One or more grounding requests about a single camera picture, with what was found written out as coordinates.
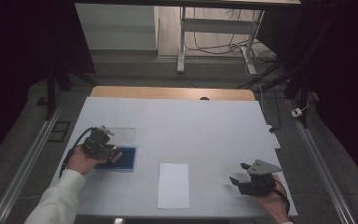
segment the gray floor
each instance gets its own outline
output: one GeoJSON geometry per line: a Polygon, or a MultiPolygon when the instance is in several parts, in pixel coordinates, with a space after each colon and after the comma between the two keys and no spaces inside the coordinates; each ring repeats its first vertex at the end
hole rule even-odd
{"type": "MultiPolygon", "coordinates": [[[[185,73],[178,76],[175,59],[139,54],[118,56],[97,53],[94,53],[93,59],[97,75],[92,77],[102,85],[235,89],[249,80],[243,70],[243,60],[187,58],[185,73]]],[[[265,68],[265,64],[257,66],[258,71],[265,68]]],[[[278,71],[272,76],[278,76],[280,73],[278,71]]],[[[91,86],[81,79],[74,76],[71,76],[71,79],[74,86],[58,118],[58,121],[70,122],[69,132],[63,137],[62,142],[46,142],[19,199],[7,218],[7,223],[23,223],[37,205],[59,165],[70,133],[75,127],[76,118],[91,91],[91,86]]],[[[281,126],[276,134],[282,148],[276,152],[299,213],[294,220],[296,223],[341,223],[310,159],[296,122],[289,114],[290,107],[282,98],[283,88],[284,85],[276,88],[278,107],[273,90],[264,92],[263,106],[268,123],[274,127],[281,126]]],[[[35,104],[40,97],[46,97],[46,93],[46,82],[37,83],[30,89],[26,107],[0,146],[0,199],[44,122],[46,107],[35,104]]],[[[256,98],[261,102],[261,95],[257,95],[256,98]]],[[[358,223],[358,169],[335,136],[319,120],[314,107],[315,101],[311,99],[308,114],[309,130],[358,223]]],[[[52,134],[49,138],[58,139],[60,136],[52,134]]],[[[140,220],[127,220],[128,223],[137,223],[137,221],[140,220]]],[[[227,220],[175,221],[175,223],[179,222],[227,223],[227,220]]],[[[112,219],[78,217],[76,223],[112,223],[112,219]]],[[[172,221],[143,220],[143,223],[172,223],[172,221]]]]}

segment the white paper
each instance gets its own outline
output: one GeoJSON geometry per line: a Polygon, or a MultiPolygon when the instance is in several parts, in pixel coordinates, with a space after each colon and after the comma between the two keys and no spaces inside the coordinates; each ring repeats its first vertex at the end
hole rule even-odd
{"type": "Polygon", "coordinates": [[[189,208],[188,164],[159,165],[158,208],[189,208]]]}

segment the white shirt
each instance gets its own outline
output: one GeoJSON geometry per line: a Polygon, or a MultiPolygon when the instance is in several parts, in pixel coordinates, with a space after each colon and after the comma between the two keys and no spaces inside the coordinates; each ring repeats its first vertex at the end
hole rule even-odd
{"type": "Polygon", "coordinates": [[[74,223],[77,195],[85,184],[86,178],[83,175],[73,170],[64,170],[57,185],[45,190],[39,205],[25,223],[74,223]]]}

